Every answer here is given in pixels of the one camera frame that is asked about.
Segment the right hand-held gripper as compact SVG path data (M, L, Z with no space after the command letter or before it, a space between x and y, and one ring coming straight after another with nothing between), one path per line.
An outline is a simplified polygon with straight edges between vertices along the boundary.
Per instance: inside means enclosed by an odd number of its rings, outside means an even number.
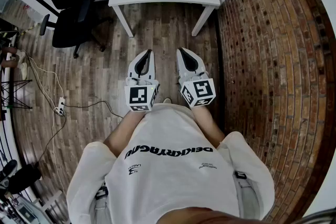
M202 58L189 49L179 48L176 59L180 77L196 74L180 82L180 93L189 107L210 104L216 97L216 91L213 79L205 72Z

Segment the person's right forearm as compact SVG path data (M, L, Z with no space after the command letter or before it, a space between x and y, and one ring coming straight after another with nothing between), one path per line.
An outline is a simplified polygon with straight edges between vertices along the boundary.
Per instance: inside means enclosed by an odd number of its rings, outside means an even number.
M210 111L206 106L195 106L191 108L195 117L195 121L206 139L215 147L218 148L220 143L225 138L225 134L216 124Z

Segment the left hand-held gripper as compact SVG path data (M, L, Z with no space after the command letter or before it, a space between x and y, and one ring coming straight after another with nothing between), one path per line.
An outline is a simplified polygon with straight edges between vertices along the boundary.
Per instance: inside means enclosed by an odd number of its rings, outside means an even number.
M153 109L160 86L159 82L154 79L154 52L147 49L138 54L128 67L128 78L126 78L124 90L126 105L131 111L148 112Z

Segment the black office chair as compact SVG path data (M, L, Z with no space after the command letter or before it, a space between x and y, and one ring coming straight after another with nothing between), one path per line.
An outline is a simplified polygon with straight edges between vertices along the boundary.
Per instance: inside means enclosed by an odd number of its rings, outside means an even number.
M110 16L100 18L92 8L95 0L51 0L60 10L55 23L49 20L47 14L40 27L40 35L45 34L46 28L54 29L52 46L55 48L75 47L73 57L78 58L78 49L81 44L93 40L99 50L103 52L106 47L93 35L92 30L98 25L113 19Z

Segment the black tripod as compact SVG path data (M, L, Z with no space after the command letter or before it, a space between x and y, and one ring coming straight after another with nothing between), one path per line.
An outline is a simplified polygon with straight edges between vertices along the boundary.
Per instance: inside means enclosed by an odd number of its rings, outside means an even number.
M32 80L9 80L0 83L0 104L6 109L32 109L18 96L18 91Z

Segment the white power strip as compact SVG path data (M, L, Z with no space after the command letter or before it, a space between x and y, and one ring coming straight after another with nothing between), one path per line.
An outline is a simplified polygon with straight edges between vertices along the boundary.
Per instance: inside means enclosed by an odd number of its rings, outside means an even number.
M58 105L54 108L54 112L60 116L65 115L65 98L60 97Z

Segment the person's white t-shirt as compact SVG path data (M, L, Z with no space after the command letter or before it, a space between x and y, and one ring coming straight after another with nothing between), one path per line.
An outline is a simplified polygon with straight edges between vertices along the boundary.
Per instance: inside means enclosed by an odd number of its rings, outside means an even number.
M265 224L269 169L237 131L218 148L191 108L159 103L122 153L89 143L67 192L72 224Z

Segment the person's left forearm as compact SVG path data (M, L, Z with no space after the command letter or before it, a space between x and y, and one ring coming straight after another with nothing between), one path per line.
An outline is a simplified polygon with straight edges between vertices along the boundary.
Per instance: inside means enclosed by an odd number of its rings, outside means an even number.
M145 112L129 111L112 131L112 133L105 139L104 144L109 150L118 157L128 145L134 130L141 122Z

